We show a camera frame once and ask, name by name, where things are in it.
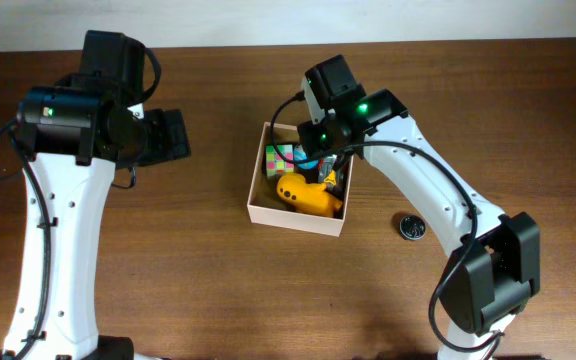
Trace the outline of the red grey toy car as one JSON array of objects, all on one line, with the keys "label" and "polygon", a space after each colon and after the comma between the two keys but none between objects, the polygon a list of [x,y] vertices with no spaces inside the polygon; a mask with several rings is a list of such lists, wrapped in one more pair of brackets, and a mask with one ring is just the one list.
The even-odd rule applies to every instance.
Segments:
[{"label": "red grey toy car", "polygon": [[348,159],[330,155],[318,162],[318,182],[332,195],[342,198],[346,189]]}]

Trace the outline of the pastel puzzle cube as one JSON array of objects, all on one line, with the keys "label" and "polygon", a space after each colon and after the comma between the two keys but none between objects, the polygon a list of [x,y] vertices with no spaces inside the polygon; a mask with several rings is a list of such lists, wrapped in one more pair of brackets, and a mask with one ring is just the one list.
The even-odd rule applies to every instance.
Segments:
[{"label": "pastel puzzle cube", "polygon": [[281,157],[272,145],[265,147],[265,172],[269,179],[294,172],[294,165],[285,161],[285,159],[293,159],[294,146],[292,144],[279,144],[277,148],[284,157]]}]

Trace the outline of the orange toy figure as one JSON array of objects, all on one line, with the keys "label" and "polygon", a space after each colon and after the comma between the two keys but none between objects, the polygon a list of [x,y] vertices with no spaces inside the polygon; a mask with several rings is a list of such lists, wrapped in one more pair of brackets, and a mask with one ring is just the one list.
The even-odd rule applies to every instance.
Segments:
[{"label": "orange toy figure", "polygon": [[298,173],[284,174],[277,183],[279,198],[297,212],[332,218],[340,211],[343,201],[327,191],[325,183],[307,183]]}]

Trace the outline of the blue ball with eyes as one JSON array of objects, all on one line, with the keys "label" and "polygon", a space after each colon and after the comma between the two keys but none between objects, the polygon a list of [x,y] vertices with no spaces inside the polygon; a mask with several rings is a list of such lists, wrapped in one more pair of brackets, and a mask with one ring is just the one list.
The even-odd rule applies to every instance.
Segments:
[{"label": "blue ball with eyes", "polygon": [[298,162],[297,167],[301,170],[313,170],[317,168],[318,160],[306,162],[306,159],[308,159],[308,155],[303,146],[301,144],[296,145],[293,149],[293,160]]}]

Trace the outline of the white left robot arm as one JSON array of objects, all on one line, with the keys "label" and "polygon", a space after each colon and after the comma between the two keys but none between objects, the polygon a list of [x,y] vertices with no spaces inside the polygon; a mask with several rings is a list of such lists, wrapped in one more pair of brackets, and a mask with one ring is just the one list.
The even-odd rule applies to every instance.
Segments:
[{"label": "white left robot arm", "polygon": [[34,87],[6,127],[22,161],[26,228],[15,314],[0,359],[138,359],[98,331],[100,227],[115,173],[190,154],[178,110],[109,92]]}]

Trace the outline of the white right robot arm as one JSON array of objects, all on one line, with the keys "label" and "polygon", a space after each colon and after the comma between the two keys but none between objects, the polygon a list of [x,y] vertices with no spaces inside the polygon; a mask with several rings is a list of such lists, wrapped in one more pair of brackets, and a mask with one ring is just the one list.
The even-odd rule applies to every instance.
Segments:
[{"label": "white right robot arm", "polygon": [[540,290],[540,232],[525,212],[508,216],[432,148],[388,90],[296,100],[310,119],[299,136],[312,158],[355,154],[382,172],[434,231],[448,261],[433,290],[429,323],[440,359],[490,359],[505,329]]}]

